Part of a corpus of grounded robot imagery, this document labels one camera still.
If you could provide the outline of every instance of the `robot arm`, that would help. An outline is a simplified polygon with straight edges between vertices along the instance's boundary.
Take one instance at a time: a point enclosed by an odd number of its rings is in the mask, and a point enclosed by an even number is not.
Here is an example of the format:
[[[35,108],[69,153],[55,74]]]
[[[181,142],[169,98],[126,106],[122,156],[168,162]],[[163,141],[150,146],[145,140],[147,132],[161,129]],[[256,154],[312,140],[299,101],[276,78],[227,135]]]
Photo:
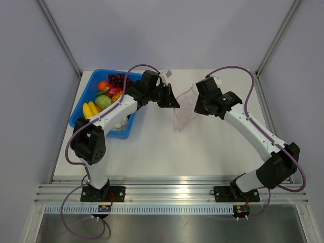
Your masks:
[[[238,196],[253,189],[266,187],[273,189],[287,179],[297,168],[295,164],[274,144],[272,144],[250,121],[252,118],[270,137],[281,145],[298,161],[299,147],[287,145],[263,127],[251,114],[246,116],[242,100],[233,92],[222,94],[213,77],[196,83],[199,96],[195,112],[219,116],[235,127],[256,149],[265,162],[257,170],[244,173],[230,183],[231,193]]]
[[[103,162],[100,162],[106,152],[105,136],[124,117],[134,113],[149,101],[157,102],[159,107],[180,108],[173,95],[171,84],[167,84],[170,71],[156,73],[145,71],[141,80],[135,82],[126,90],[126,94],[119,106],[106,116],[100,118],[105,111],[87,120],[80,117],[74,126],[73,133],[92,120],[98,119],[80,131],[71,142],[71,149],[86,165],[90,174],[90,185],[97,190],[107,191],[109,180],[105,173]]]

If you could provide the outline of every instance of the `white wall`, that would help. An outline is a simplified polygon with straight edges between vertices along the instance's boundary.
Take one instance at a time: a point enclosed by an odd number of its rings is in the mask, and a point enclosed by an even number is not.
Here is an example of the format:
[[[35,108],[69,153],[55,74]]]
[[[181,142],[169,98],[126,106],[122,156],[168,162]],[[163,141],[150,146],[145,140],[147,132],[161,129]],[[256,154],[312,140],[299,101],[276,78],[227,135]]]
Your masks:
[[[49,181],[77,77],[35,1],[2,1],[0,33],[0,238],[17,243]]]
[[[278,133],[300,146],[300,164],[307,176],[307,194],[319,229],[324,229],[323,13],[322,0],[302,1],[261,74]]]
[[[82,70],[256,69],[293,0],[46,0]]]

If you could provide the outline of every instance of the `yellow banana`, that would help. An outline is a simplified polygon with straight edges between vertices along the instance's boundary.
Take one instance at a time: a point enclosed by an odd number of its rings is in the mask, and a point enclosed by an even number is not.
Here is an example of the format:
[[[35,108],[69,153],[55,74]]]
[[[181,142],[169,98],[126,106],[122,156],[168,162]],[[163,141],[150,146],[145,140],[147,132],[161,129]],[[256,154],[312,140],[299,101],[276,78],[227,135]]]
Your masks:
[[[92,116],[99,114],[99,112],[98,112],[98,110],[97,110],[97,108],[96,108],[96,106],[95,106],[95,103],[93,103],[92,101],[90,101],[90,102],[88,103],[88,105],[89,105],[90,110],[91,110],[91,112],[92,112]]]
[[[90,119],[92,116],[94,116],[91,112],[90,106],[87,103],[83,104],[82,111],[86,119]]]

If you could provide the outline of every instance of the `bunch of grapes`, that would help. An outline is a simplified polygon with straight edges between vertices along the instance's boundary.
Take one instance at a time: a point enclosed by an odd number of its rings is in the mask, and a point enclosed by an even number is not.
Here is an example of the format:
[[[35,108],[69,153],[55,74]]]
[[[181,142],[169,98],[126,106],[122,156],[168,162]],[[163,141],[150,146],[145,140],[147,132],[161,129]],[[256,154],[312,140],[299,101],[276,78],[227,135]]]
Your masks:
[[[108,75],[108,80],[109,83],[114,85],[116,88],[117,87],[123,87],[124,86],[124,78],[125,78],[125,74],[124,73],[118,73],[117,75],[115,74],[110,74]],[[127,78],[126,80],[126,88],[128,88],[129,86],[131,86],[134,82],[131,81],[130,78]]]

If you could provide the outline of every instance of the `mounting plate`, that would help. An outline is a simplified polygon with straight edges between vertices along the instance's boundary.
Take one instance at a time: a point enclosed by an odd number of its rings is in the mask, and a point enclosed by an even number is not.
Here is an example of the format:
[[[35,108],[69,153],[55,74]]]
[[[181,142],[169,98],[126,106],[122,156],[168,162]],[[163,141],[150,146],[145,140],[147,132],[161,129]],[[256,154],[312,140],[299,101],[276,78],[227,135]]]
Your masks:
[[[93,202],[110,203],[110,196],[109,195],[111,193],[113,193],[113,195],[114,195],[114,200],[113,200],[114,203],[123,203],[124,200],[125,200],[126,187],[124,187],[124,186],[110,186],[107,197],[104,200],[98,200],[96,198],[95,194],[90,193],[89,187],[84,186],[82,188],[80,201],[88,202],[88,203],[93,203]]]
[[[237,199],[230,192],[230,186],[215,186],[214,187],[214,196],[217,203],[246,203],[249,197],[249,202],[257,203],[260,201],[259,192],[257,189],[251,190],[245,193],[243,196],[238,197]]]

